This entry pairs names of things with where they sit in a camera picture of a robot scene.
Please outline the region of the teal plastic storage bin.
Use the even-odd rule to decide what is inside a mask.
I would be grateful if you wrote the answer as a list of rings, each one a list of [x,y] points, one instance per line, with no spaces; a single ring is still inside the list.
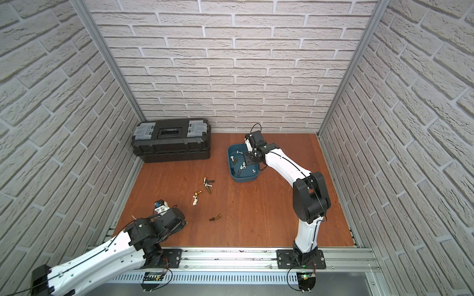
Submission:
[[[257,179],[260,174],[259,164],[250,161],[245,144],[231,145],[227,152],[229,171],[236,183],[247,183]]]

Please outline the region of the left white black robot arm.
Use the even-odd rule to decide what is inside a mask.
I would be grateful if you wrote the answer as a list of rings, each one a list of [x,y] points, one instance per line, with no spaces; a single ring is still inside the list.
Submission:
[[[133,220],[111,240],[66,263],[32,272],[32,296],[82,296],[112,278],[141,268],[167,268],[160,243],[187,222],[181,210],[167,208]]]

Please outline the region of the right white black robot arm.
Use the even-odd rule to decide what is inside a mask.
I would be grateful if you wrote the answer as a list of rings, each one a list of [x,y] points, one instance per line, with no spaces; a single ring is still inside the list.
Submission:
[[[293,210],[299,219],[293,243],[294,261],[304,265],[318,250],[317,236],[320,225],[331,207],[324,176],[312,173],[291,160],[276,144],[268,144],[257,134],[247,134],[244,153],[249,164],[266,164],[279,173],[293,189]]]

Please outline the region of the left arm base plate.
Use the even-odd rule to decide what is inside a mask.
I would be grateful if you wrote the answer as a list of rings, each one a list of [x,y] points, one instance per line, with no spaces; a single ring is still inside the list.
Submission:
[[[143,268],[179,268],[182,249],[161,249],[146,255]]]

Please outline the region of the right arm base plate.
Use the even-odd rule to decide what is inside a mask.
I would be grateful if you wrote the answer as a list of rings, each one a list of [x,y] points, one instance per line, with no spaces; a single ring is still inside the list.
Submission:
[[[276,261],[279,269],[304,268],[325,270],[327,268],[322,250],[314,249],[309,253],[301,253],[295,249],[278,249]]]

